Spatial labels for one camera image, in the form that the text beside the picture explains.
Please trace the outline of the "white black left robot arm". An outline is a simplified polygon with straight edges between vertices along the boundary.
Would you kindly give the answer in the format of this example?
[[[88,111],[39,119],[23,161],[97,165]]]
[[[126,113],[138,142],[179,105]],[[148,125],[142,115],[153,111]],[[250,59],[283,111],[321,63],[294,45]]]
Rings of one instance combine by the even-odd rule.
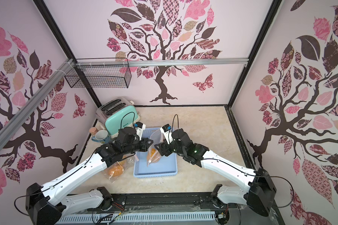
[[[86,209],[108,210],[113,197],[105,187],[78,195],[71,192],[92,176],[134,156],[136,152],[146,152],[153,140],[142,137],[145,129],[145,124],[140,122],[134,127],[122,128],[115,140],[96,148],[78,166],[43,185],[30,185],[24,196],[25,215],[35,225],[54,225],[62,217]]]

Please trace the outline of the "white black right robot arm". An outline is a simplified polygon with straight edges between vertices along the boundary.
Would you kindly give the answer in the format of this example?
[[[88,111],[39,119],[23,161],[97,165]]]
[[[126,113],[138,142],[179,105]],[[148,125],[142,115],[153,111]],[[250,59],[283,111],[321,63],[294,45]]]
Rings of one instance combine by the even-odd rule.
[[[161,156],[177,154],[191,165],[216,172],[236,184],[236,187],[217,185],[215,200],[223,204],[246,205],[258,215],[269,216],[277,193],[274,176],[262,168],[246,168],[219,156],[208,147],[194,143],[181,128],[173,131],[170,125],[165,125],[160,132],[165,141],[156,144],[155,148]]]

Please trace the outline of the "light blue perforated plastic basket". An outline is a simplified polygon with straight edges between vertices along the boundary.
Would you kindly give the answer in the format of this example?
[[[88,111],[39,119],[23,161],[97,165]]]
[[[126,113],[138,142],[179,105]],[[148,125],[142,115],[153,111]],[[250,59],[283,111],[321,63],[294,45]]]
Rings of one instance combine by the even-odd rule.
[[[171,154],[168,157],[161,157],[159,161],[147,165],[147,155],[149,152],[137,152],[133,176],[136,178],[150,178],[173,176],[178,172],[176,156]]]

